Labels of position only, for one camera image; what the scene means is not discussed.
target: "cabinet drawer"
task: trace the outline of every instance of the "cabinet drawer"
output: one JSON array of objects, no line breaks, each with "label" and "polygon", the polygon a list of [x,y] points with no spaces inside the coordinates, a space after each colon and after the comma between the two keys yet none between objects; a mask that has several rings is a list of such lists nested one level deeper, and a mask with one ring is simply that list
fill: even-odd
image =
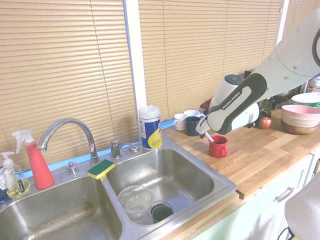
[{"label": "cabinet drawer", "polygon": [[289,172],[260,193],[255,199],[257,211],[263,214],[295,195],[303,187],[311,160],[311,155],[305,156]]}]

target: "red mug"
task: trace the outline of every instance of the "red mug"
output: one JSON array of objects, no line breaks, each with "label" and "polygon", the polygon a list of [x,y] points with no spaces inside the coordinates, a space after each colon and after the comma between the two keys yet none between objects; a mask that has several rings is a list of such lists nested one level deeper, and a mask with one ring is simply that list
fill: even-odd
[{"label": "red mug", "polygon": [[228,139],[221,135],[211,136],[214,142],[209,140],[209,155],[214,158],[224,158],[228,155]]}]

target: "pump bottle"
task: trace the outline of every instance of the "pump bottle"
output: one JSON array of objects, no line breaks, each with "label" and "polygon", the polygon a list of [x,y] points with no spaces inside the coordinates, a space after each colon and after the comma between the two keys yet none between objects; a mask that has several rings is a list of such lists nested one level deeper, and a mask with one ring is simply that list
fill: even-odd
[{"label": "pump bottle", "polygon": [[32,134],[34,133],[35,132],[32,130],[19,130],[13,132],[12,136],[16,139],[16,154],[20,152],[22,142],[24,141],[35,188],[41,190],[50,187],[55,182],[55,179],[52,176],[43,155],[37,148],[37,144],[32,137]]},{"label": "pump bottle", "polygon": [[28,192],[30,184],[28,179],[25,177],[22,169],[19,165],[8,158],[8,155],[15,154],[13,151],[6,151],[0,153],[4,157],[3,168],[4,177],[7,187],[7,194],[10,198],[15,199],[22,194]]}]

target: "white cup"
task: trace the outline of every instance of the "white cup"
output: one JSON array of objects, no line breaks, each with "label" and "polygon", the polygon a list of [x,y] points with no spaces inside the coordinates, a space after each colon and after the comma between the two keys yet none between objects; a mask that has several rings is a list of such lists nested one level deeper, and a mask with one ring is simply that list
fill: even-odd
[{"label": "white cup", "polygon": [[175,129],[177,129],[178,131],[183,131],[183,130],[186,130],[186,118],[188,116],[184,113],[178,113],[178,114],[175,114],[174,115],[174,126],[175,126]]},{"label": "white cup", "polygon": [[199,117],[199,118],[203,118],[206,115],[204,115],[203,113],[197,111],[197,110],[187,110],[184,111],[184,114],[187,115],[188,117]]}]

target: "apple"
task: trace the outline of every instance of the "apple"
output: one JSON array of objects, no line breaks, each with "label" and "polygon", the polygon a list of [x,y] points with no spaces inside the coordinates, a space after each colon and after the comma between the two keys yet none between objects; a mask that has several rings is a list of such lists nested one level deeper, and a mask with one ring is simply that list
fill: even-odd
[{"label": "apple", "polygon": [[269,117],[264,116],[259,120],[259,126],[262,129],[268,129],[271,127],[271,125],[272,125],[272,120]]}]

